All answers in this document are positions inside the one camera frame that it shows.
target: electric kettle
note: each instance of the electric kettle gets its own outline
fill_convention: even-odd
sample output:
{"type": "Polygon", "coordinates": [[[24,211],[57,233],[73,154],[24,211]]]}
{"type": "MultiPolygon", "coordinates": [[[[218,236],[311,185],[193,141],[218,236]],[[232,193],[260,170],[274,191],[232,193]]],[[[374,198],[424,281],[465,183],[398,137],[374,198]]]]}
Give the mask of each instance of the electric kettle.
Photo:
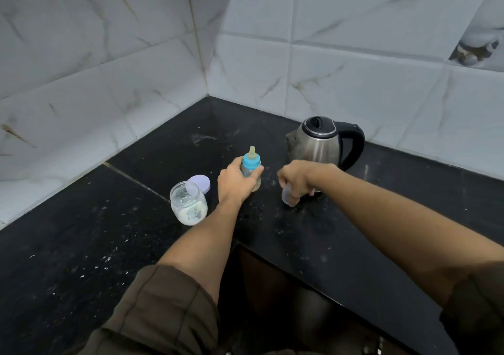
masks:
{"type": "Polygon", "coordinates": [[[364,132],[356,124],[335,122],[324,116],[306,119],[287,135],[289,159],[336,164],[346,171],[355,164],[364,149],[364,132]],[[341,161],[342,139],[352,139],[352,150],[341,161]]]}

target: sleeve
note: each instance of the sleeve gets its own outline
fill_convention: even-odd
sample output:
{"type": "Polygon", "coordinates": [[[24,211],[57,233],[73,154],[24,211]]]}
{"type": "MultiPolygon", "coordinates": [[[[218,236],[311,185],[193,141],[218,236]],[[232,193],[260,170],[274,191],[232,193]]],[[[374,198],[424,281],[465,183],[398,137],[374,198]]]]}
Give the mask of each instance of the sleeve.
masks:
{"type": "Polygon", "coordinates": [[[461,355],[504,354],[504,262],[459,282],[440,320],[461,355]]]}
{"type": "Polygon", "coordinates": [[[218,324],[215,303],[193,278],[147,266],[80,353],[206,355],[217,346],[218,324]]]}

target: bottle nipple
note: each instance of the bottle nipple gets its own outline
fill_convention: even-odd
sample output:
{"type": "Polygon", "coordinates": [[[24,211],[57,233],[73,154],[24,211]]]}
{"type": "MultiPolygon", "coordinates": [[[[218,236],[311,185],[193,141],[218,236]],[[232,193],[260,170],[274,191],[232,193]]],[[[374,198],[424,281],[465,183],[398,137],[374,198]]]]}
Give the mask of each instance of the bottle nipple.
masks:
{"type": "Polygon", "coordinates": [[[251,160],[255,159],[257,154],[255,153],[255,147],[253,145],[250,146],[250,151],[247,153],[247,157],[251,160]]]}

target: kettle handle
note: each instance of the kettle handle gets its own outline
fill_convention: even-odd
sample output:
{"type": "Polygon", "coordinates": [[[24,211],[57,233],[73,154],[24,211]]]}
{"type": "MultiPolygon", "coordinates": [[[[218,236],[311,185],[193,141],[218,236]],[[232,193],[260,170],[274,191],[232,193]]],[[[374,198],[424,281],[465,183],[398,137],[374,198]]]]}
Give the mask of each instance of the kettle handle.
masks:
{"type": "Polygon", "coordinates": [[[347,171],[359,159],[362,150],[364,149],[364,142],[366,141],[364,132],[356,125],[345,122],[335,122],[336,130],[342,139],[352,139],[352,150],[348,156],[340,163],[339,167],[343,171],[347,171]]]}

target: hand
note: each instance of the hand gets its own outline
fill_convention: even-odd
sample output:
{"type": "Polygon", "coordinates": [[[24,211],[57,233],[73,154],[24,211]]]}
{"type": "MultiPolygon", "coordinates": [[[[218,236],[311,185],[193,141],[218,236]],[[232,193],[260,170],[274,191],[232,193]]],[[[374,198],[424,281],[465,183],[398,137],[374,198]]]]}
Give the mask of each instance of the hand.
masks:
{"type": "Polygon", "coordinates": [[[217,178],[217,188],[219,190],[219,203],[235,202],[239,206],[249,197],[259,176],[264,171],[263,166],[257,167],[249,177],[244,177],[240,164],[243,156],[237,157],[233,162],[223,169],[217,178]]]}
{"type": "Polygon", "coordinates": [[[284,166],[278,171],[278,182],[283,188],[288,184],[291,186],[291,199],[289,205],[293,206],[299,202],[299,199],[309,194],[315,194],[317,187],[313,181],[313,174],[320,172],[323,167],[331,164],[322,164],[319,162],[293,160],[290,164],[284,166]]]}

